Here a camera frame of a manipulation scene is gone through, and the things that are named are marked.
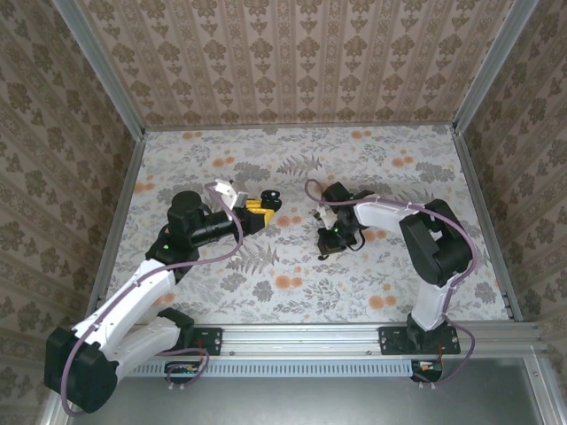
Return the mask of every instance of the fern leaf pattern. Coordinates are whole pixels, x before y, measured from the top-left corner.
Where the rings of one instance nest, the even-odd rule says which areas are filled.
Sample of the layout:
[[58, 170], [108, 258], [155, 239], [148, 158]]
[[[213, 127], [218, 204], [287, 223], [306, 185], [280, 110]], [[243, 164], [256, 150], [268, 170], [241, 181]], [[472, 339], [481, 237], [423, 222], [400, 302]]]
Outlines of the fern leaf pattern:
[[321, 166], [321, 161], [319, 158], [315, 158], [313, 154], [311, 154], [311, 158], [304, 154], [301, 154], [299, 157], [291, 155], [276, 171], [278, 173], [303, 177], [308, 175], [310, 171], [318, 170]]

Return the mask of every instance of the black mount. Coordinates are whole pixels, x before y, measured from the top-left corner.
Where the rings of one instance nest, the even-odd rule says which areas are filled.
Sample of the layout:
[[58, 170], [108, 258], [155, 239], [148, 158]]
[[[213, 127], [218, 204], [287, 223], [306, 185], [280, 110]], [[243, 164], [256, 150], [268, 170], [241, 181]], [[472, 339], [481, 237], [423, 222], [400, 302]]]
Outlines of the black mount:
[[378, 329], [380, 353], [383, 356], [401, 354], [459, 354], [461, 346], [454, 327], [445, 321], [429, 332], [421, 329], [408, 314], [407, 326], [384, 326]]

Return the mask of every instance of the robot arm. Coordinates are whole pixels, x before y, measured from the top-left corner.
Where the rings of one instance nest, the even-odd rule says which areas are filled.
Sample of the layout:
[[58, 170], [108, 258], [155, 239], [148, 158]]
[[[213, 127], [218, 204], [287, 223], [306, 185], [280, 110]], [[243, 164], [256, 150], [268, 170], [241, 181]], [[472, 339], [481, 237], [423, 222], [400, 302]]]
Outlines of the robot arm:
[[[323, 200], [329, 202], [363, 199], [368, 195], [371, 192], [364, 191], [353, 196], [339, 182], [322, 194]], [[435, 199], [424, 208], [460, 225], [445, 201]], [[412, 264], [423, 279], [408, 316], [408, 338], [416, 349], [424, 346], [432, 332], [445, 323], [444, 309], [451, 283], [465, 272], [472, 260], [464, 238], [444, 221], [435, 220], [425, 212], [379, 204], [374, 199], [356, 205], [321, 206], [315, 217], [323, 224], [318, 230], [320, 259], [356, 244], [354, 235], [364, 228], [376, 226], [403, 236]]]
[[[247, 190], [238, 183], [217, 181], [215, 190], [239, 218], [245, 236], [267, 226], [282, 205], [275, 190], [264, 191], [260, 200], [247, 199]], [[198, 247], [228, 235], [237, 237], [237, 226], [228, 214], [211, 212], [196, 192], [175, 195], [167, 211], [167, 225], [128, 282], [71, 330], [57, 328], [51, 333], [46, 346], [45, 384], [60, 393], [66, 360], [77, 341], [86, 336], [74, 358], [66, 388], [70, 401], [92, 413], [106, 402], [130, 370], [159, 352], [188, 347], [194, 321], [172, 308], [160, 312], [159, 317], [137, 332], [126, 334], [151, 304], [174, 288], [190, 267], [160, 271], [140, 282], [138, 279], [163, 266], [197, 260]], [[107, 312], [118, 298], [120, 304]], [[103, 313], [106, 316], [96, 324]], [[89, 333], [93, 325], [96, 331]]]

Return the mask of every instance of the floral tablecloth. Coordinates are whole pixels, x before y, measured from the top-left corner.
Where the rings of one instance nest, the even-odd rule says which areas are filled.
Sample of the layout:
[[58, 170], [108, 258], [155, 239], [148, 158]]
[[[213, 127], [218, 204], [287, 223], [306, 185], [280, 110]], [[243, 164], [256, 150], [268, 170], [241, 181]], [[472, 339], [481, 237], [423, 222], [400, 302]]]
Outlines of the floral tablecloth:
[[[283, 200], [272, 224], [246, 237], [237, 256], [194, 267], [173, 293], [154, 303], [146, 320], [172, 305], [197, 323], [211, 324], [404, 321], [419, 277], [401, 237], [370, 228], [361, 251], [318, 260], [315, 205], [303, 192], [307, 178], [415, 203], [446, 200], [481, 258], [449, 314], [457, 320], [507, 319], [447, 126], [159, 132], [145, 140], [109, 294], [144, 259], [175, 193], [203, 194], [205, 183], [222, 178], [245, 182], [251, 196], [280, 190]], [[202, 247], [201, 258], [223, 254], [233, 244], [225, 238]]]

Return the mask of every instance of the aluminum frame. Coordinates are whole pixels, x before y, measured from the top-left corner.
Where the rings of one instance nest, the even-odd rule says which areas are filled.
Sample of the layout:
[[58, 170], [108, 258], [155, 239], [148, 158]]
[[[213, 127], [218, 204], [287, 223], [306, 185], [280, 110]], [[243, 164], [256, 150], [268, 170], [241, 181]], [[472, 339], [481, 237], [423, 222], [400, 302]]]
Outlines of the aluminum frame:
[[537, 4], [538, 2], [534, 0], [520, 0], [511, 5], [500, 31], [494, 38], [482, 66], [454, 116], [453, 124], [458, 128], [458, 133], [462, 133], [472, 121], [472, 117], [492, 86]]
[[482, 194], [482, 189], [480, 188], [480, 182], [478, 181], [475, 167], [472, 164], [469, 148], [467, 147], [467, 143], [462, 133], [457, 134], [455, 129], [451, 128], [451, 135], [453, 136], [457, 156], [461, 161], [462, 173], [464, 174], [467, 186], [469, 187], [472, 204], [477, 212], [478, 224], [480, 225], [480, 229], [485, 237], [486, 249], [488, 250], [490, 260], [493, 263], [496, 279], [506, 292], [506, 297], [509, 302], [508, 308], [512, 312], [512, 316], [516, 321], [522, 321], [524, 317], [522, 316], [520, 305], [517, 302], [516, 293], [514, 292], [514, 287], [512, 286], [512, 281], [510, 280], [508, 269], [504, 262], [504, 256], [502, 255], [493, 223], [490, 220], [490, 214], [486, 207], [485, 197]]
[[[540, 339], [538, 325], [514, 321], [461, 322], [476, 339], [473, 359], [524, 360], [530, 384], [540, 415], [546, 425], [565, 423], [563, 401], [559, 397], [555, 378]], [[431, 356], [382, 356], [378, 329], [399, 326], [399, 323], [364, 323], [338, 325], [218, 325], [223, 328], [221, 355], [214, 359], [251, 360], [256, 364], [277, 359], [359, 360], [430, 359]], [[462, 353], [447, 355], [461, 359], [470, 348], [469, 337], [459, 332]], [[183, 361], [189, 359], [177, 356]], [[60, 397], [50, 394], [42, 425], [64, 425], [68, 417], [63, 413]]]
[[126, 88], [114, 72], [112, 61], [105, 55], [90, 29], [89, 22], [82, 15], [78, 3], [74, 0], [53, 0], [53, 3], [81, 47], [82, 53], [89, 60], [128, 131], [136, 142], [141, 142], [144, 138], [143, 120], [132, 104]]

